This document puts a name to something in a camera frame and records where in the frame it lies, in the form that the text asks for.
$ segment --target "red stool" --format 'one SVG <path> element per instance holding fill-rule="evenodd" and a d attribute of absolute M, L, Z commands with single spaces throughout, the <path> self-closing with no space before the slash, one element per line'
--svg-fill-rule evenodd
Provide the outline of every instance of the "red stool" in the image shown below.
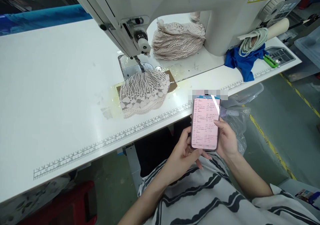
<path fill-rule="evenodd" d="M 60 194 L 48 206 L 27 217 L 19 225 L 94 225 L 97 215 L 89 216 L 88 192 L 93 181 L 84 182 L 70 192 Z"/>

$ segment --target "blue cloth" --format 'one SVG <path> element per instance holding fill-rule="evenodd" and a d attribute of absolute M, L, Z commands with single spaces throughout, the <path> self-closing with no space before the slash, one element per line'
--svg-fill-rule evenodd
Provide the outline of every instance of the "blue cloth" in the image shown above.
<path fill-rule="evenodd" d="M 240 56 L 239 47 L 235 47 L 228 51 L 224 65 L 230 68 L 236 68 L 236 67 L 240 68 L 243 76 L 243 81 L 245 82 L 253 81 L 254 77 L 251 72 L 251 69 L 253 68 L 254 62 L 258 58 L 263 59 L 264 55 L 269 54 L 267 51 L 265 51 L 264 49 L 265 47 L 266 45 L 263 44 L 262 47 L 251 52 L 246 57 Z"/>
<path fill-rule="evenodd" d="M 0 15 L 0 36 L 92 19 L 81 5 Z"/>

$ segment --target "smartphone screen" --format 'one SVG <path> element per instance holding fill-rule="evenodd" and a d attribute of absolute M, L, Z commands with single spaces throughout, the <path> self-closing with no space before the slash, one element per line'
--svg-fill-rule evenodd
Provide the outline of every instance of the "smartphone screen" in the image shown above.
<path fill-rule="evenodd" d="M 220 118 L 220 99 L 204 95 L 193 100 L 191 146 L 215 151 L 218 146 L 218 127 L 213 120 Z"/>

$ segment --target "brown cardboard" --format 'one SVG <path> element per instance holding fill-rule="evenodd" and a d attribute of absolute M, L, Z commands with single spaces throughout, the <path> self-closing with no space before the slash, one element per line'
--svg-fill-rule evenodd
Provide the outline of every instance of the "brown cardboard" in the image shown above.
<path fill-rule="evenodd" d="M 164 73 L 168 74 L 169 78 L 170 78 L 170 87 L 168 90 L 168 93 L 169 93 L 169 92 L 174 91 L 178 85 L 176 84 L 176 81 L 174 80 L 173 75 L 171 74 L 170 70 L 165 71 Z M 121 86 L 117 86 L 118 95 L 120 94 L 120 89 L 121 89 Z"/>

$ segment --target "measuring ruler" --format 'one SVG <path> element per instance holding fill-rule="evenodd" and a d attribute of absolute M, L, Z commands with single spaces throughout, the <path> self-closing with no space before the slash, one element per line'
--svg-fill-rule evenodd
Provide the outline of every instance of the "measuring ruler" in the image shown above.
<path fill-rule="evenodd" d="M 268 72 L 274 70 L 275 68 L 268 68 L 266 70 L 263 70 L 259 73 L 254 74 L 254 78 L 258 78 L 264 74 L 267 74 Z M 241 85 L 243 85 L 245 82 L 243 80 L 238 80 L 232 84 L 229 84 L 227 86 L 224 86 L 222 88 L 220 88 L 220 90 L 233 90 Z M 172 110 L 169 110 L 167 112 L 164 112 L 160 115 L 158 115 L 157 117 L 148 119 L 142 123 L 139 123 L 135 126 L 132 126 L 126 130 L 123 130 L 119 133 L 113 134 L 112 136 L 94 143 L 92 145 L 89 145 L 87 147 L 83 147 L 79 150 L 76 150 L 72 153 L 66 154 L 65 156 L 58 158 L 52 162 L 49 162 L 43 166 L 40 166 L 36 169 L 33 170 L 33 180 L 38 179 L 40 177 L 43 177 L 45 175 L 48 175 L 51 172 L 54 172 L 62 167 L 68 166 L 70 164 L 72 164 L 75 161 L 78 161 L 88 155 L 91 155 L 101 149 L 104 149 L 106 147 L 109 147 L 113 144 L 116 144 L 128 137 L 131 137 L 135 134 L 138 134 L 142 131 L 145 131 L 146 129 L 149 129 L 157 124 L 160 124 L 172 117 L 175 117 L 185 111 L 190 111 L 190 113 L 192 112 L 192 102 L 191 103 L 185 103 L 181 106 L 178 106 Z"/>

